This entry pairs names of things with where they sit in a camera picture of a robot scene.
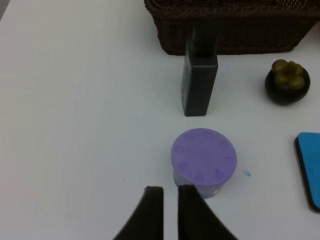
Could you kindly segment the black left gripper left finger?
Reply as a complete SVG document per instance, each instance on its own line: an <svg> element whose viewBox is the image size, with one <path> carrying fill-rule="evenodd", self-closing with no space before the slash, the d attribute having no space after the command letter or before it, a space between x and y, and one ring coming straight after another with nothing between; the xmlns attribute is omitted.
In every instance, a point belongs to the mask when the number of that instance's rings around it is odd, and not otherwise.
<svg viewBox="0 0 320 240"><path fill-rule="evenodd" d="M116 240L162 240L164 238L164 190L147 186L136 209L115 236Z"/></svg>

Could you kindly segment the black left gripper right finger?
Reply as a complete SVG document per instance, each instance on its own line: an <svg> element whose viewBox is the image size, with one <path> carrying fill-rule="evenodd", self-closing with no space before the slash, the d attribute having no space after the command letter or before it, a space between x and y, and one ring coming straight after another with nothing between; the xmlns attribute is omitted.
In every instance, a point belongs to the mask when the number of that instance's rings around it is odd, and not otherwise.
<svg viewBox="0 0 320 240"><path fill-rule="evenodd" d="M178 187L179 240L235 240L218 219L194 185Z"/></svg>

